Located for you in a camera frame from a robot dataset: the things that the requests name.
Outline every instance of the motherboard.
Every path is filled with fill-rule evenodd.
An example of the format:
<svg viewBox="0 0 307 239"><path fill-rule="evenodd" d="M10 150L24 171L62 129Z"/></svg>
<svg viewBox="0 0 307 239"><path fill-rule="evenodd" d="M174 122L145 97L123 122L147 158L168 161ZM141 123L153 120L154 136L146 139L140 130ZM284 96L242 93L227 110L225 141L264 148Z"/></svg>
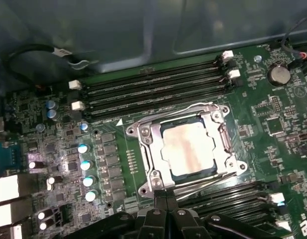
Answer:
<svg viewBox="0 0 307 239"><path fill-rule="evenodd" d="M262 44L9 93L0 177L37 177L33 238L136 214L168 188L201 218L307 238L307 83L294 60Z"/></svg>

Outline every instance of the black cable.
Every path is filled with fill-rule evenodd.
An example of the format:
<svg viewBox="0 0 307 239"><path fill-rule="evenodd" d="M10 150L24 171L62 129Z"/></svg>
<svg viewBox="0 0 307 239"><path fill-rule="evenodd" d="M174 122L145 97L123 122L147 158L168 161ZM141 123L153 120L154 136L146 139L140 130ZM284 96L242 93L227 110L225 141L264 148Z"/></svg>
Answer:
<svg viewBox="0 0 307 239"><path fill-rule="evenodd" d="M11 67L12 61L16 57L18 57L19 55L21 55L23 53L26 53L26 52L30 52L30 51L45 51L45 52L49 52L49 53L54 53L55 49L56 48L54 48L53 46L44 45L44 44L28 44L28 45L24 45L24 46L18 47L17 49L14 49L12 51L9 51L9 52L1 54L0 58L1 58L1 62L2 62L2 65L3 65L4 69L9 74L14 76L18 81L23 82L25 84L28 84L30 86L35 86L37 88L40 88L40 86L36 85L34 83L34 81L31 80L30 78L28 78L27 76L14 71L12 69L12 67ZM66 56L60 56L60 57L66 59L68 62L71 62L71 63L78 63L78 62L80 62L72 54L69 54L69 55L66 55ZM88 69L86 69L86 73L88 75L91 74Z"/></svg>
<svg viewBox="0 0 307 239"><path fill-rule="evenodd" d="M291 34L291 32L293 30L295 30L298 26L300 26L303 22L305 22L307 20L307 16L302 18L300 21L298 21L294 26L292 26L291 28L289 28L289 30L286 32L286 34L284 35L283 37L283 40L282 40L282 48L285 50L285 51L288 51L288 52L291 52L291 53L294 53L294 54L298 54L300 55L302 58L306 58L307 57L307 54L305 52L300 52L300 51L297 51L297 50L294 50L294 49L291 49L289 47L287 47L285 45L286 43L286 40L287 38L289 37L289 35Z"/></svg>

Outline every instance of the red wire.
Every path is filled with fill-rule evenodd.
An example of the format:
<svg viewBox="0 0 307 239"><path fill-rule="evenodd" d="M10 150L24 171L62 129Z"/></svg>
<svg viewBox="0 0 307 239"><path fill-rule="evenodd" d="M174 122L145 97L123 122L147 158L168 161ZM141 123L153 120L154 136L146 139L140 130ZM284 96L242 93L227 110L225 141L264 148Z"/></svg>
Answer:
<svg viewBox="0 0 307 239"><path fill-rule="evenodd" d="M306 59L306 58L307 58L307 53L301 52L301 53L300 53L300 56L301 56L303 59Z"/></svg>

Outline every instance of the green circuit board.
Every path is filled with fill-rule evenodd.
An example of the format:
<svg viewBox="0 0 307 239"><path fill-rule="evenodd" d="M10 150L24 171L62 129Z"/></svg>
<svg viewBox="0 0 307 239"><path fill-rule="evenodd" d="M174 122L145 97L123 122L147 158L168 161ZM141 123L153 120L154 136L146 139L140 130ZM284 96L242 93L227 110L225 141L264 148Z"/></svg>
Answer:
<svg viewBox="0 0 307 239"><path fill-rule="evenodd" d="M307 238L307 140L298 140L299 134L307 133L307 84L299 68L291 71L292 78L285 86L275 87L268 82L267 72L272 64L288 64L294 59L281 49L271 51L268 48L269 45L263 44L233 50L236 67L241 73L240 85L226 94L96 120L90 122L87 132L79 128L80 121L70 117L68 94L72 91L68 89L68 83L52 85L50 93L42 96L30 90L10 93L5 102L15 109L12 114L22 125L23 136L14 137L13 140L21 147L25 166L28 160L35 158L44 161L47 167L31 170L31 173L39 173L43 181L50 175L62 175L64 178L53 191L42 190L34 195L35 211L70 205L67 224L39 234L64 236L116 212L136 213L152 206L152 199L142 198L138 194L139 187L146 182L146 174L138 140L126 135L127 127L144 116L183 109L193 103L214 102L230 108L225 120L232 146L236 158L248 165L248 170L241 176L217 188L256 180L277 181L279 191L284 193L288 213L276 215L276 218L288 221L292 231L276 229L275 233L289 239ZM80 81L86 86L115 82L115 79L143 72L198 64L214 59L216 55L107 73ZM262 57L259 63L254 62L257 55ZM58 121L48 119L47 100L58 104L57 113L61 116ZM40 123L46 127L43 132L36 130ZM89 145L90 150L79 155L77 147L81 143ZM114 179L122 182L122 186L117 186L117 191L108 191L102 180L106 177L105 172L100 170L102 165L99 158L102 156L113 161L114 157L119 158L118 164L110 167L116 168ZM80 170L80 162L84 160L94 162L91 170ZM99 180L86 188L82 180L89 175ZM99 196L88 203L85 194L91 189L97 190Z"/></svg>

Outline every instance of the cpu socket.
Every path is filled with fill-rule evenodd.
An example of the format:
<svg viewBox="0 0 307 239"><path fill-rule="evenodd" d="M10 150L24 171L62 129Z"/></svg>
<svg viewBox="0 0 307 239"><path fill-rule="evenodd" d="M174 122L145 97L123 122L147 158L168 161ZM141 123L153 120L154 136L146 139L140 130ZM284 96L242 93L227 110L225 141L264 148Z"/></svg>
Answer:
<svg viewBox="0 0 307 239"><path fill-rule="evenodd" d="M227 106L197 103L130 125L126 133L139 140L147 176L139 195L153 198L154 190L167 188L175 188L176 194L192 192L206 181L246 171L230 143L228 114Z"/></svg>

